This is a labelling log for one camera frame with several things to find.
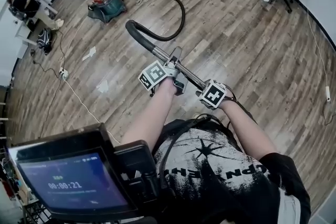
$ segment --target vacuum cleaner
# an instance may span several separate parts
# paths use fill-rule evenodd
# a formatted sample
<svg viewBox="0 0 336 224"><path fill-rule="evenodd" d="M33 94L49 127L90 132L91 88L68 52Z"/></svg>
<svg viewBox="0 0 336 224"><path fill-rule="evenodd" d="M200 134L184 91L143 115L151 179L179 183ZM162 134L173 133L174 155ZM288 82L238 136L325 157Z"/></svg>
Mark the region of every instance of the vacuum cleaner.
<svg viewBox="0 0 336 224"><path fill-rule="evenodd" d="M93 0L88 6L88 16L106 24L126 10L123 0Z"/></svg>

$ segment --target timer display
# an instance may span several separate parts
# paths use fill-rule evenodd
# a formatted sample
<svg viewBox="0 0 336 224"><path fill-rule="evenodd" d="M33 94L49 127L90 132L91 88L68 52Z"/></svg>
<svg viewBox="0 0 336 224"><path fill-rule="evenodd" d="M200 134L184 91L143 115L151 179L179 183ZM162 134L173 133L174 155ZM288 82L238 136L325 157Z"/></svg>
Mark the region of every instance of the timer display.
<svg viewBox="0 0 336 224"><path fill-rule="evenodd" d="M48 183L49 188L52 189L65 189L65 188L81 188L80 184L78 182L70 182L69 184L67 183Z"/></svg>
<svg viewBox="0 0 336 224"><path fill-rule="evenodd" d="M99 209L127 205L98 153L19 164L51 208Z"/></svg>

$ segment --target desk leg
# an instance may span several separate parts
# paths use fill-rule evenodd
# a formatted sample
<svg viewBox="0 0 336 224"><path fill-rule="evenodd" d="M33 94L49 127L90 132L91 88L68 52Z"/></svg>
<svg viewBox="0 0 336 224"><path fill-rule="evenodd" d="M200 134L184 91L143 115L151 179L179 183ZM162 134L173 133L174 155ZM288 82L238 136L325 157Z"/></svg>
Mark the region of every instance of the desk leg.
<svg viewBox="0 0 336 224"><path fill-rule="evenodd" d="M48 10L50 10L51 12L58 14L58 11L55 10L53 7L51 7L47 2L45 2L44 0L39 0L41 2L41 4L43 6L45 6Z"/></svg>
<svg viewBox="0 0 336 224"><path fill-rule="evenodd" d="M30 40L30 39L28 39L28 38L24 38L24 37L22 37L22 36L16 36L16 37L18 37L19 39L21 39L21 40L24 41L24 42L27 42L27 43L32 44L32 45L34 45L34 46L37 46L37 43L36 43L35 41L32 41L32 40Z"/></svg>
<svg viewBox="0 0 336 224"><path fill-rule="evenodd" d="M52 5L52 2L47 1L47 0L43 0L45 3L47 3L47 5Z"/></svg>

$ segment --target seated person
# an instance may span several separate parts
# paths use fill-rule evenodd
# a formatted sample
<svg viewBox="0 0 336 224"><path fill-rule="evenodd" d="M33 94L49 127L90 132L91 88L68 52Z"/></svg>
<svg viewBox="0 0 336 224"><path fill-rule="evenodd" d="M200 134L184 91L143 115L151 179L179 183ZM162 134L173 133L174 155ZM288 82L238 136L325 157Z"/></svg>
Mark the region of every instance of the seated person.
<svg viewBox="0 0 336 224"><path fill-rule="evenodd" d="M7 0L10 6L25 13L27 18L37 18L45 23L51 30L59 29L64 24L64 20L52 20L45 13L44 7L36 0Z"/></svg>
<svg viewBox="0 0 336 224"><path fill-rule="evenodd" d="M219 108L244 151L213 116L164 126L175 93L166 78L122 138L122 144L148 143L158 176L161 170L176 195L159 223L308 223L310 199L293 160L277 152L236 102L225 100Z"/></svg>

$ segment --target power strip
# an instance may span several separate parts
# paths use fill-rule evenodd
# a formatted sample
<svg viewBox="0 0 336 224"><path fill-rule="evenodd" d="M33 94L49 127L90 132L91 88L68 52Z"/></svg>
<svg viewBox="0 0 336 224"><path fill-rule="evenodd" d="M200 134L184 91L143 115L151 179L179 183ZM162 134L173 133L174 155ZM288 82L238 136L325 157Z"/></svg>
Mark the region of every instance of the power strip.
<svg viewBox="0 0 336 224"><path fill-rule="evenodd" d="M67 78L69 77L69 72L67 70L65 70L63 67L61 67L59 69L59 75L61 76L61 78L63 78L64 80L67 80Z"/></svg>

